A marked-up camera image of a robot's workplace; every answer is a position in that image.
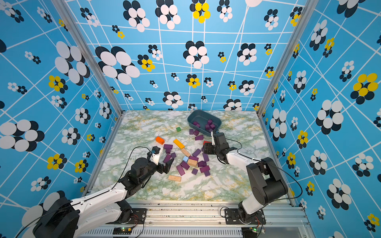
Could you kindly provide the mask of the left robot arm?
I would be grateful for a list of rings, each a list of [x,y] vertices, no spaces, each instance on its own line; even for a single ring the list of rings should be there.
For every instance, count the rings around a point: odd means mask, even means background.
[[[44,202],[31,208],[24,216],[30,227],[25,233],[33,238],[77,238],[107,223],[126,223],[132,217],[127,198],[144,188],[155,173],[169,173],[174,157],[166,155],[160,161],[157,146],[147,157],[138,158],[112,186],[75,199],[66,198],[63,191],[49,194]]]

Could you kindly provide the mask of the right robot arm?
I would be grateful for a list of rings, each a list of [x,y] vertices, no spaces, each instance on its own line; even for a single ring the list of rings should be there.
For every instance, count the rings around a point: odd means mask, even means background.
[[[263,208],[288,193],[288,187],[280,169],[270,157],[250,158],[240,153],[239,149],[230,147],[226,142],[205,143],[202,151],[208,155],[216,155],[222,163],[247,172],[251,193],[238,205],[238,216],[244,224],[253,222],[261,215]]]

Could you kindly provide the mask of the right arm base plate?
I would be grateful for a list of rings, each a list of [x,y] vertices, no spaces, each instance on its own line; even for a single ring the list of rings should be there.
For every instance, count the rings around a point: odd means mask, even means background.
[[[266,219],[262,210],[247,214],[243,209],[225,208],[223,217],[227,225],[265,225]]]

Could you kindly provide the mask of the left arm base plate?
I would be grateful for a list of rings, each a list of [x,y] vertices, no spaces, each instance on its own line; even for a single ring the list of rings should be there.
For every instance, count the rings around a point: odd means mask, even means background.
[[[120,218],[109,224],[144,224],[147,216],[147,209],[145,208],[132,208],[129,211],[123,211]]]

